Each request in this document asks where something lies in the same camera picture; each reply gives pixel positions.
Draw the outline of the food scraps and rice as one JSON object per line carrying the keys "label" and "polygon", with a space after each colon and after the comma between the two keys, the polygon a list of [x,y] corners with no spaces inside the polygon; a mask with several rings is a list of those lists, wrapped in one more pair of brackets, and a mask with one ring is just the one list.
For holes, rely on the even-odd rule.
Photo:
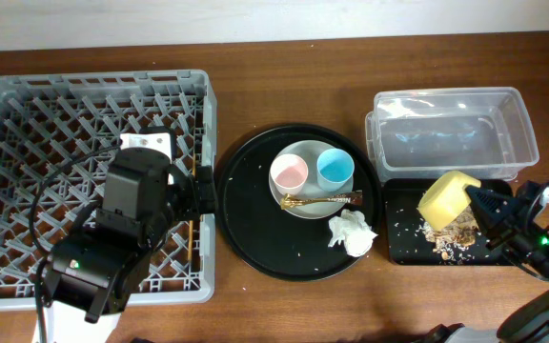
{"label": "food scraps and rice", "polygon": [[470,207],[441,230],[435,230],[426,221],[418,229],[426,241],[434,245],[432,252],[446,263],[468,261],[470,255],[466,252],[476,244],[478,236],[478,223]]}

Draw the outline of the yellow plastic bowl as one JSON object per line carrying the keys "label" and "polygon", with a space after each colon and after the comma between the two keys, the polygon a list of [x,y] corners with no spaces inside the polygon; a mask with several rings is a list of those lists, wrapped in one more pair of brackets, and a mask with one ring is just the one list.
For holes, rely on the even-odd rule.
{"label": "yellow plastic bowl", "polygon": [[444,173],[421,197],[417,209],[434,231],[451,224],[470,205],[465,189],[481,181],[461,171]]}

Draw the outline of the wooden chopstick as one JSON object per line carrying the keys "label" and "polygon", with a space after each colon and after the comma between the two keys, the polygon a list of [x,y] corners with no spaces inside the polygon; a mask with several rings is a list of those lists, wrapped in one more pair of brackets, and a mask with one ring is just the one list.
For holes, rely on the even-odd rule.
{"label": "wooden chopstick", "polygon": [[[192,176],[195,177],[195,168],[196,168],[196,159],[195,159],[195,149],[193,150],[193,157],[192,157]],[[188,238],[188,263],[190,266],[190,269],[192,268],[192,262],[193,262],[193,228],[194,228],[194,221],[189,220],[189,238]]]}

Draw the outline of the brown instant coffee sachet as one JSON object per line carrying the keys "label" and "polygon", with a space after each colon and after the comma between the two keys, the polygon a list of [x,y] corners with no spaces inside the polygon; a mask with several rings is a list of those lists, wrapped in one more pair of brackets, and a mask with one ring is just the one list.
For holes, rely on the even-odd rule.
{"label": "brown instant coffee sachet", "polygon": [[309,199],[300,199],[290,194],[286,194],[280,200],[279,205],[282,210],[288,210],[295,207],[307,206],[316,203],[341,203],[360,206],[363,203],[363,192],[346,192],[335,194],[328,197],[318,197]]}

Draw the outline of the pink plastic cup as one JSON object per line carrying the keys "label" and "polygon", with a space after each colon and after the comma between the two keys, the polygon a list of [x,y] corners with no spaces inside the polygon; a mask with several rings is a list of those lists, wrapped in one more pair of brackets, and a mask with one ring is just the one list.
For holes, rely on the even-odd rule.
{"label": "pink plastic cup", "polygon": [[309,169],[305,160],[291,153],[276,157],[270,167],[270,178],[279,193],[297,195],[308,179]]}

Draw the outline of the blue plastic cup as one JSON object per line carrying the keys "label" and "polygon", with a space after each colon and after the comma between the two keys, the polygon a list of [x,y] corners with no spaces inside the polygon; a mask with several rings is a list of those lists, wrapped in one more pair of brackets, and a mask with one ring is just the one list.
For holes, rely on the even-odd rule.
{"label": "blue plastic cup", "polygon": [[324,151],[316,162],[317,184],[327,192],[340,189],[354,174],[353,157],[341,149]]}

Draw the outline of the white napkin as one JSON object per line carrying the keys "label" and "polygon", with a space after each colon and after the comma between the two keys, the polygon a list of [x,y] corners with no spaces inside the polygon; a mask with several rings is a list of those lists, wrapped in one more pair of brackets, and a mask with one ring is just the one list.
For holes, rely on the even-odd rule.
{"label": "white napkin", "polygon": [[378,237],[365,220],[360,211],[343,210],[340,216],[331,218],[328,222],[332,238],[328,247],[342,245],[351,257],[361,257],[368,252]]}

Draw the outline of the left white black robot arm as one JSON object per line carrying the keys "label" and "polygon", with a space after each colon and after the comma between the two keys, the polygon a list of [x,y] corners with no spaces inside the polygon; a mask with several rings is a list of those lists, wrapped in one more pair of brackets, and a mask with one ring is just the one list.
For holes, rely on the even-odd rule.
{"label": "left white black robot arm", "polygon": [[110,150],[103,195],[85,205],[70,232],[36,268],[36,339],[105,341],[174,224],[217,211],[209,166],[182,171],[176,134],[166,127],[123,133]]}

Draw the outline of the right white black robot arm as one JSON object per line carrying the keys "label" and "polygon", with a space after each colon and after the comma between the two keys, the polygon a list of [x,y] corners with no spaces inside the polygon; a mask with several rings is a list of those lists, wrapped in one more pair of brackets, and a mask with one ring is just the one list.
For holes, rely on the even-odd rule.
{"label": "right white black robot arm", "polygon": [[[527,182],[508,196],[476,186],[464,189],[486,248],[501,249],[508,262],[549,284],[549,226],[535,217],[549,204],[549,181]],[[494,332],[462,324],[438,325],[422,342],[549,342],[549,289],[508,316]]]}

